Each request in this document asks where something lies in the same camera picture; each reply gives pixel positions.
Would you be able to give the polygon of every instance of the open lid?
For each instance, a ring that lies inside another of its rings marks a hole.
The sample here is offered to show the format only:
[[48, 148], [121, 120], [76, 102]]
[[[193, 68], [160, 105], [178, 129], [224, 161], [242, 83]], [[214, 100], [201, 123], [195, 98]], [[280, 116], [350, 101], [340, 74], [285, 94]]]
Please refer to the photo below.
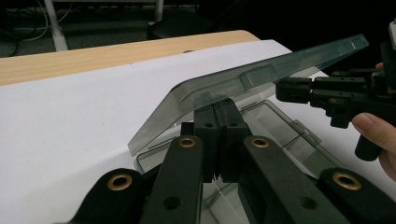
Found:
[[363, 35], [354, 35], [181, 82], [163, 98], [128, 148], [134, 156], [170, 127], [189, 121], [185, 116], [197, 108], [226, 98], [237, 103], [259, 94], [265, 99], [275, 93], [282, 78], [309, 77], [368, 45]]

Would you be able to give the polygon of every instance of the wooden table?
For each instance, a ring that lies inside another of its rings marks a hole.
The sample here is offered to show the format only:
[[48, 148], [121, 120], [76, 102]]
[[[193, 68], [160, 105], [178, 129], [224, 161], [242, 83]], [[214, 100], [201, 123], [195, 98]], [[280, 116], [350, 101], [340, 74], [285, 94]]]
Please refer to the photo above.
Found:
[[74, 49], [0, 59], [0, 85], [137, 63], [222, 45], [257, 41], [246, 31], [141, 41], [105, 47]]

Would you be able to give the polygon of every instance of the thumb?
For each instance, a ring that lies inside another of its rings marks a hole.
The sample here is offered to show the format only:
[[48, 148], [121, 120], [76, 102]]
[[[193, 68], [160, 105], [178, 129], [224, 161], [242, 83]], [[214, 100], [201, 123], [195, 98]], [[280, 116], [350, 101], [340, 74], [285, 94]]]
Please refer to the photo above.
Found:
[[368, 140], [396, 155], [396, 128], [391, 124], [369, 113], [355, 116], [352, 124]]

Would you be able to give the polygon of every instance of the finger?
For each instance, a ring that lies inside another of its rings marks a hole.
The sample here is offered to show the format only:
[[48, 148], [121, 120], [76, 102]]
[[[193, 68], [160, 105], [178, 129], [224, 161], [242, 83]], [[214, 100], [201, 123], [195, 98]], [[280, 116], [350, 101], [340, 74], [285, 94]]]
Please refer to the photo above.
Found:
[[352, 124], [368, 140], [396, 155], [395, 127], [369, 113], [355, 116]]
[[385, 173], [394, 181], [396, 181], [396, 157], [386, 150], [382, 150], [378, 156], [379, 163]]
[[375, 68], [376, 69], [382, 69], [382, 68], [384, 68], [384, 64], [383, 63], [378, 63], [378, 64], [375, 65]]

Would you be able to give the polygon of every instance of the black chair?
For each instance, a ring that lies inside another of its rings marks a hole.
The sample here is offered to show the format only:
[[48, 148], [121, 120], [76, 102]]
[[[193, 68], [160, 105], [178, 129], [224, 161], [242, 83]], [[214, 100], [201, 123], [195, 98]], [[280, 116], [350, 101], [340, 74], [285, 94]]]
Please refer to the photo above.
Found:
[[232, 30], [233, 27], [227, 26], [226, 23], [242, 13], [247, 2], [248, 0], [232, 1], [214, 20], [210, 20], [198, 13], [179, 11], [170, 17], [149, 25], [147, 40]]

